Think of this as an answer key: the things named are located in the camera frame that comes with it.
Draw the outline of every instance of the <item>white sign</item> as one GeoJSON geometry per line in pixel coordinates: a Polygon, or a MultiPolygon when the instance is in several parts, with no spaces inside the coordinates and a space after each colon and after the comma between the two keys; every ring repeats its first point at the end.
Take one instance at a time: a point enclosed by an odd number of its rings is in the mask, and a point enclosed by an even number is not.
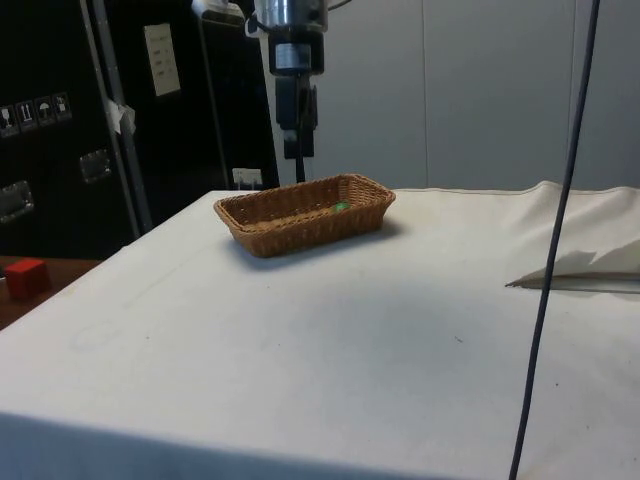
{"type": "Polygon", "coordinates": [[[171,39],[171,26],[168,23],[147,25],[144,27],[144,36],[147,40],[151,76],[156,96],[160,97],[167,93],[180,91],[180,78],[178,77],[178,67],[171,39]]]}

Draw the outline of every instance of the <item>red cube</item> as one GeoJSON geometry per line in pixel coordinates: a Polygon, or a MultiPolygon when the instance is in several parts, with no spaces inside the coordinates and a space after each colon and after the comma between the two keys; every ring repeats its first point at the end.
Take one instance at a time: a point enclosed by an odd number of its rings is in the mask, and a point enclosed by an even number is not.
{"type": "Polygon", "coordinates": [[[25,258],[5,268],[4,275],[14,300],[29,300],[51,290],[49,271],[42,260],[25,258]]]}

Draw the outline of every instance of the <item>woven basket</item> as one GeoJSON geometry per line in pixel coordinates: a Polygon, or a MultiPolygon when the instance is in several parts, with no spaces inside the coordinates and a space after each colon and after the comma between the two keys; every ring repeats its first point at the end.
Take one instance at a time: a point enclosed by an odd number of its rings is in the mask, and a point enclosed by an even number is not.
{"type": "Polygon", "coordinates": [[[380,229],[396,196],[361,175],[339,175],[231,197],[214,208],[256,257],[273,257],[380,229]],[[336,205],[349,208],[337,211],[336,205]]]}

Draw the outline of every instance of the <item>white tablecloth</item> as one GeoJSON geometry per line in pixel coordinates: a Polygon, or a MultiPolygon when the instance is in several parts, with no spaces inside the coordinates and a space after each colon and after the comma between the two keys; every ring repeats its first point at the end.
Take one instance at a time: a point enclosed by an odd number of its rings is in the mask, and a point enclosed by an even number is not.
{"type": "MultiPolygon", "coordinates": [[[[506,478],[540,188],[398,192],[383,231],[270,260],[208,194],[0,333],[0,478],[506,478]]],[[[522,478],[640,478],[637,302],[552,295],[522,478]]]]}

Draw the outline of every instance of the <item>white wall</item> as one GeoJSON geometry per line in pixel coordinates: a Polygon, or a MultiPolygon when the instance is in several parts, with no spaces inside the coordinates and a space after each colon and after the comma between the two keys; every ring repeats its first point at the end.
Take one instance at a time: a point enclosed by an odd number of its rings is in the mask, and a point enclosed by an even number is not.
{"type": "MultiPolygon", "coordinates": [[[[333,12],[308,176],[355,171],[391,187],[560,181],[589,10],[590,0],[354,0],[333,12]]],[[[640,186],[639,21],[638,0],[603,0],[577,187],[640,186]]],[[[291,183],[275,124],[274,136],[291,183]]]]}

